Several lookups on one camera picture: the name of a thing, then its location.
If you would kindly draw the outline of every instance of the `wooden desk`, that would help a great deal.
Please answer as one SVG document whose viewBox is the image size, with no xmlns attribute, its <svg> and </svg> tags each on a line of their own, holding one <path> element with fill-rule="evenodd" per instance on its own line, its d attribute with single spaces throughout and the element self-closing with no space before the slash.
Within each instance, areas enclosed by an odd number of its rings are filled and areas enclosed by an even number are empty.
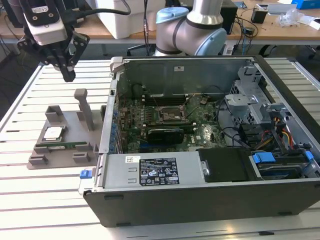
<svg viewBox="0 0 320 240">
<path fill-rule="evenodd" d="M 248 9 L 252 9 L 258 3 L 276 3 L 277 0 L 244 0 Z M 240 17 L 244 10 L 238 10 Z M 320 9 L 301 10 L 302 13 L 320 17 Z M 241 16 L 250 21 L 252 10 L 248 10 Z M 6 43 L 16 43 L 15 36 L 9 31 L 5 20 L 4 14 L 0 16 L 0 35 L 2 35 Z M 263 24 L 256 24 L 259 28 L 259 34 L 253 39 L 252 44 L 277 44 L 277 45 L 320 45 L 320 31 L 304 24 L 292 27 L 280 27 L 276 24 L 277 16 L 267 15 Z M 9 24 L 11 30 L 20 38 L 23 36 L 23 30 L 14 28 Z M 103 23 L 97 16 L 88 17 L 80 28 L 76 29 L 77 32 L 87 34 L 91 37 L 90 43 L 92 44 L 114 44 L 114 43 L 128 43 L 128 44 L 142 44 L 144 43 L 144 34 L 139 32 L 132 34 L 129 38 L 114 39 L 110 32 L 106 29 Z M 226 44 L 234 45 L 241 36 L 240 27 L 235 24 L 232 33 L 227 36 Z M 150 43 L 155 43 L 156 32 L 151 31 L 149 34 Z"/>
<path fill-rule="evenodd" d="M 256 4 L 260 4 L 263 2 L 276 3 L 277 0 L 265 0 L 262 2 L 245 0 L 244 2 L 247 5 L 248 9 L 253 9 Z M 238 16 L 241 16 L 243 19 L 250 21 L 253 10 L 248 10 L 246 12 L 244 11 L 245 10 L 239 9 L 237 12 Z M 308 16 L 320 17 L 320 9 L 299 11 Z M 277 17 L 278 16 L 270 16 L 267 14 L 263 24 L 255 24 L 259 28 L 259 34 L 254 38 L 254 41 L 318 41 L 318 43 L 320 44 L 320 31 L 304 24 L 300 24 L 299 26 L 280 27 L 276 23 Z M 244 22 L 244 25 L 252 27 L 252 25 L 248 22 Z M 237 39 L 239 39 L 238 35 L 241 34 L 241 30 L 238 24 L 235 24 L 235 26 L 233 27 L 232 34 L 237 36 Z"/>
</svg>

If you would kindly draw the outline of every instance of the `floor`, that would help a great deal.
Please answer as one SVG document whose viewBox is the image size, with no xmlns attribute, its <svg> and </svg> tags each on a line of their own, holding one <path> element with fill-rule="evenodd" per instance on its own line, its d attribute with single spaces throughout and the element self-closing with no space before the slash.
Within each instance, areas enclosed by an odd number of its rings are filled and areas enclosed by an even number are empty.
<svg viewBox="0 0 320 240">
<path fill-rule="evenodd" d="M 133 47 L 136 44 L 108 44 L 106 46 L 107 55 L 103 55 L 100 45 L 89 45 L 82 56 L 82 60 L 100 60 L 110 59 L 115 56 L 126 56 L 127 48 Z M 262 45 L 253 45 L 248 55 L 256 55 L 259 53 Z M 273 46 L 270 46 L 266 53 L 268 54 Z M 144 48 L 131 52 L 133 57 L 145 56 Z M 242 46 L 239 46 L 234 53 L 235 55 L 242 54 Z M 320 55 L 316 55 L 313 59 L 309 59 L 312 52 L 305 46 L 281 45 L 274 48 L 268 57 L 293 57 L 302 64 L 315 78 L 320 79 Z M 5 63 L 0 64 L 0 119 L 6 114 L 7 110 L 14 102 L 25 83 L 39 64 L 30 55 L 22 52 L 19 56 L 12 56 Z"/>
</svg>

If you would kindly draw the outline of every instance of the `barcode sticker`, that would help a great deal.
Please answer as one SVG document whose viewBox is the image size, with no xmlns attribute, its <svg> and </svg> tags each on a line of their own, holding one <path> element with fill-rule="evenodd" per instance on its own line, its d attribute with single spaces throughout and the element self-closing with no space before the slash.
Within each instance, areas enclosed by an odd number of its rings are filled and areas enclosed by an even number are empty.
<svg viewBox="0 0 320 240">
<path fill-rule="evenodd" d="M 175 72 L 183 72 L 185 70 L 184 66 L 175 66 L 174 71 Z"/>
<path fill-rule="evenodd" d="M 132 163 L 139 163 L 140 156 L 125 156 L 125 163 L 132 164 Z"/>
</svg>

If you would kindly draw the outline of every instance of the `yellow wire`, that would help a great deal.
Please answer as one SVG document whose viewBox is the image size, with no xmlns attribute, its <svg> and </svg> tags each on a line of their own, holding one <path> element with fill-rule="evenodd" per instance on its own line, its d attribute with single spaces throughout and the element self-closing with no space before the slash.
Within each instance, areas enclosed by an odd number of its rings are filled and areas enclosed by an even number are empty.
<svg viewBox="0 0 320 240">
<path fill-rule="evenodd" d="M 273 137 L 270 137 L 267 141 L 265 141 L 261 146 L 259 146 L 258 148 L 257 148 L 257 150 L 258 149 L 260 149 L 260 148 L 262 148 L 262 147 L 264 147 L 265 145 L 267 145 L 268 143 L 270 143 L 271 141 L 272 141 L 272 139 L 273 139 Z"/>
<path fill-rule="evenodd" d="M 286 133 L 285 131 L 282 131 L 282 133 L 287 136 L 287 138 L 288 138 L 288 143 L 289 143 L 289 145 L 290 145 L 290 137 L 289 137 L 288 133 Z"/>
</svg>

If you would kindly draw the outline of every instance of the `white sticker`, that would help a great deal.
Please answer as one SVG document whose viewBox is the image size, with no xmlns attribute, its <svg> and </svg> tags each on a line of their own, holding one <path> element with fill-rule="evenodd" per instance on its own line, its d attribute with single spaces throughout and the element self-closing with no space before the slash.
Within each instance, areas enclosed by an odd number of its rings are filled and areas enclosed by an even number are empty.
<svg viewBox="0 0 320 240">
<path fill-rule="evenodd" d="M 34 12 L 35 14 L 39 14 L 39 13 L 45 13 L 49 11 L 48 6 L 39 6 L 39 7 L 34 7 L 31 8 L 32 12 Z"/>
<path fill-rule="evenodd" d="M 49 150 L 59 150 L 59 149 L 66 149 L 65 146 L 48 146 Z"/>
<path fill-rule="evenodd" d="M 125 163 L 132 164 L 132 163 L 139 163 L 140 156 L 125 156 Z"/>
<path fill-rule="evenodd" d="M 175 72 L 183 72 L 185 70 L 184 66 L 175 66 L 174 71 Z"/>
</svg>

